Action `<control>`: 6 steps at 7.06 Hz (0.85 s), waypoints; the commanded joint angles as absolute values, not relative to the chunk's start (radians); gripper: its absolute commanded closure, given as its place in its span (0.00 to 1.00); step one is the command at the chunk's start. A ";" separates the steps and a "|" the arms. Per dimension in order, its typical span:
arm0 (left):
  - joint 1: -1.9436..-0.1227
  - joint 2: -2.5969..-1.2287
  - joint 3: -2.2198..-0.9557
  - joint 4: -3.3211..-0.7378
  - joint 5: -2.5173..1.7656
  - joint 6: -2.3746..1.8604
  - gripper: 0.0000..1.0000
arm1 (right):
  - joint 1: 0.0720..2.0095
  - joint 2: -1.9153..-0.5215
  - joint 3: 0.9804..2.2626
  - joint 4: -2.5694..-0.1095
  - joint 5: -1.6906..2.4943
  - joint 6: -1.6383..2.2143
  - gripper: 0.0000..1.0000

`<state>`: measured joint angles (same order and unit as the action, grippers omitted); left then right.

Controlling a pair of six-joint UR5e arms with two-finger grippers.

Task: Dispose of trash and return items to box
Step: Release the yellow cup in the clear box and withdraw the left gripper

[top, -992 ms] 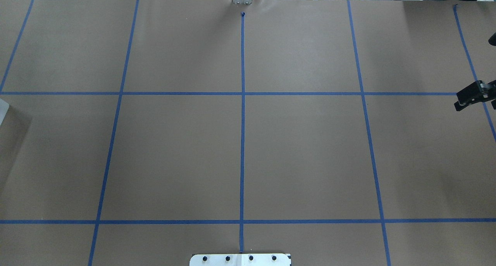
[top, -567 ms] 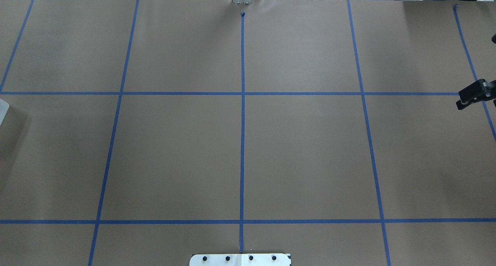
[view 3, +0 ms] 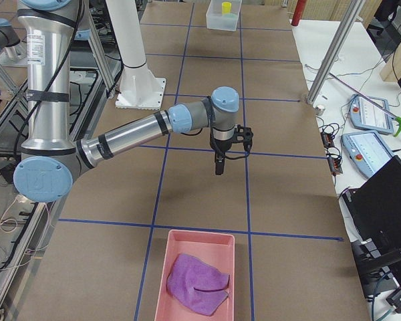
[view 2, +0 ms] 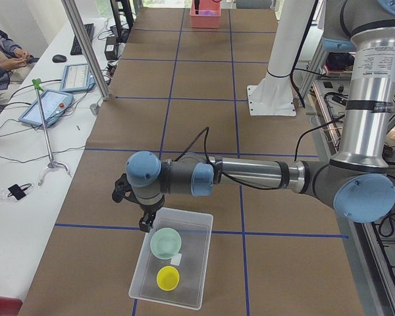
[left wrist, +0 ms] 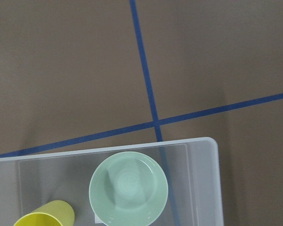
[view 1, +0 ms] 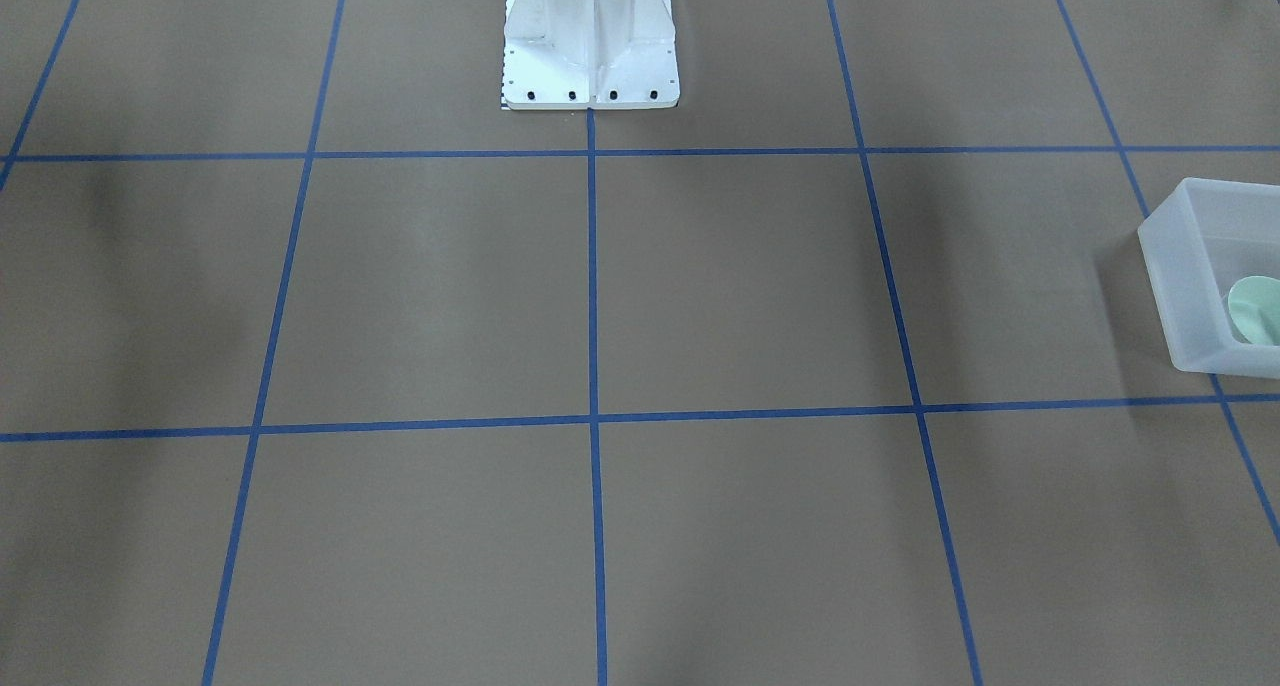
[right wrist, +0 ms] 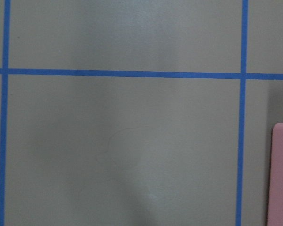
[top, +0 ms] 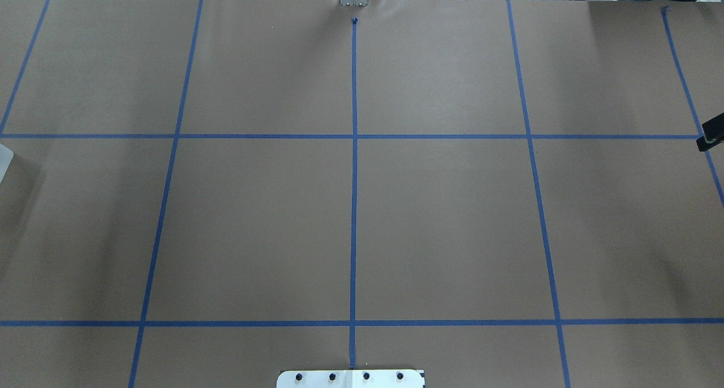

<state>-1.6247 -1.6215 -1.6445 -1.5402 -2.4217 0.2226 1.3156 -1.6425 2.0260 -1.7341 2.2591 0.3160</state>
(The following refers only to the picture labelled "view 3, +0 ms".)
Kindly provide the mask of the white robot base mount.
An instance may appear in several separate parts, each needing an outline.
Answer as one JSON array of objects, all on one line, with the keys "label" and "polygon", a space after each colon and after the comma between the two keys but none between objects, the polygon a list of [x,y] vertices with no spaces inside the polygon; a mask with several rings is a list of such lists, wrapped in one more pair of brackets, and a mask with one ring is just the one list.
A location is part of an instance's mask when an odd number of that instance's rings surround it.
[{"label": "white robot base mount", "polygon": [[108,1],[107,6],[124,66],[116,106],[160,109],[166,80],[155,77],[148,67],[136,2]]}]

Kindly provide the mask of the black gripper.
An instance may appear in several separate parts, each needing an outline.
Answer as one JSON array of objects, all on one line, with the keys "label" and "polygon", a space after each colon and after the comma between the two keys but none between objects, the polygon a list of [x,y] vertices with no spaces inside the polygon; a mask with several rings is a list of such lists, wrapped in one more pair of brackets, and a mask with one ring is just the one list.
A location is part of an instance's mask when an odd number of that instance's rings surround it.
[{"label": "black gripper", "polygon": [[215,174],[222,175],[225,169],[226,152],[231,149],[233,137],[226,140],[220,140],[214,136],[210,137],[210,146],[215,152]]}]

